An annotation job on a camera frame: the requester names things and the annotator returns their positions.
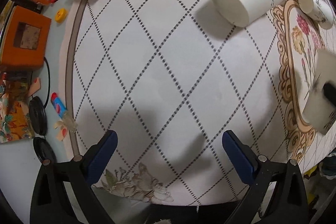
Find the yellow bottle cap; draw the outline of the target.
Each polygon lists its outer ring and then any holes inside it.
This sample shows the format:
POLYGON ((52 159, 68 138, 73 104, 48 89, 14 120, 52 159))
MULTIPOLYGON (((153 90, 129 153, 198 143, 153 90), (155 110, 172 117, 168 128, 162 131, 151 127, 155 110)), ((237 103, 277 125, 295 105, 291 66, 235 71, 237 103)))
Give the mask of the yellow bottle cap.
POLYGON ((61 8, 55 14, 54 20, 57 23, 62 23, 66 19, 68 11, 65 8, 61 8))

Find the small white ceramic cup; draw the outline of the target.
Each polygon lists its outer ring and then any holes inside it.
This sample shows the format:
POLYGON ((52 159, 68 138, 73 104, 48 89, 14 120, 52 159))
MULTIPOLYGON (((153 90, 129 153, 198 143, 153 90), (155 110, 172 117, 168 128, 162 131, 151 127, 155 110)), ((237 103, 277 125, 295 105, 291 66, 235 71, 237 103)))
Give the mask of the small white ceramic cup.
POLYGON ((298 3, 300 9, 324 30, 333 27, 333 12, 326 2, 323 0, 298 0, 298 3))

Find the colourful floral packet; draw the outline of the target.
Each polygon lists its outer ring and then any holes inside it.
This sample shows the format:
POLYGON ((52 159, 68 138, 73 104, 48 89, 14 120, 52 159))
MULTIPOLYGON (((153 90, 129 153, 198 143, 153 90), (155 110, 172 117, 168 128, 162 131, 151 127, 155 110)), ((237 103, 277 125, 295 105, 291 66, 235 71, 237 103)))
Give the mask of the colourful floral packet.
POLYGON ((28 83, 1 82, 1 143, 34 137, 27 105, 28 83))

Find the white paper cup with print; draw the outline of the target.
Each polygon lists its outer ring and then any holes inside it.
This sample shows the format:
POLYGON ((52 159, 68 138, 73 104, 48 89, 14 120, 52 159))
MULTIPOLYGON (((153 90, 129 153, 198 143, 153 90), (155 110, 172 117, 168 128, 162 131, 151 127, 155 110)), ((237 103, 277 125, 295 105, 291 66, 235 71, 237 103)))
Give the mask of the white paper cup with print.
POLYGON ((335 123, 335 54, 330 51, 317 51, 313 86, 303 116, 323 135, 335 123))

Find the blue red small tube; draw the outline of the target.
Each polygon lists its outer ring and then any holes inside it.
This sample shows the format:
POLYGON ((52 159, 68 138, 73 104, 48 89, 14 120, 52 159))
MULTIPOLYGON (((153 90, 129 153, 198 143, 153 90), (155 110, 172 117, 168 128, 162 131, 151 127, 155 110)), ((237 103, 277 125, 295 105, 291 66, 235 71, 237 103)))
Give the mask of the blue red small tube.
POLYGON ((52 93, 51 94, 51 103, 55 109, 55 111, 57 112, 58 116, 63 119, 64 115, 67 112, 66 107, 64 106, 63 102, 61 101, 61 99, 59 98, 57 93, 52 93))

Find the orange square box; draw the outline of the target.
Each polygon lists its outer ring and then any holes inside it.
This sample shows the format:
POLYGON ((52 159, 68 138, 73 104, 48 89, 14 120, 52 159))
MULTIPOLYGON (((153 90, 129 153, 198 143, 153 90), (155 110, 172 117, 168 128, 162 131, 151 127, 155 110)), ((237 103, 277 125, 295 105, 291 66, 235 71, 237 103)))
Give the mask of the orange square box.
POLYGON ((1 38, 1 71, 34 71, 43 66, 51 19, 15 6, 1 38))

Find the floral table mat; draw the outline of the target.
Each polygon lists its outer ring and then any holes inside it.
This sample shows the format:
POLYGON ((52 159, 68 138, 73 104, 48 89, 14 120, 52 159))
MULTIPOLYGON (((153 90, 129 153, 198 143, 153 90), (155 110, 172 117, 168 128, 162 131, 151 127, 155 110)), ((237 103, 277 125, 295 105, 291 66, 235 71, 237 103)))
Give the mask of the floral table mat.
POLYGON ((83 0, 66 103, 85 153, 107 130, 116 152, 94 188, 165 205, 242 198, 222 147, 232 130, 257 154, 302 172, 335 148, 335 128, 301 117, 318 48, 335 50, 297 0, 245 28, 211 0, 83 0))

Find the black round lid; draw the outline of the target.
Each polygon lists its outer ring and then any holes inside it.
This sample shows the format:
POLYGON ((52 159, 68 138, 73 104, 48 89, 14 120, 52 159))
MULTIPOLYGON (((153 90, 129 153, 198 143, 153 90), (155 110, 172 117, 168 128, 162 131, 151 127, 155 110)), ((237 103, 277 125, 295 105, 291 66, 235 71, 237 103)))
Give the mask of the black round lid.
POLYGON ((47 117, 44 104, 39 97, 34 97, 29 102, 29 117, 33 130, 41 136, 47 133, 47 117))

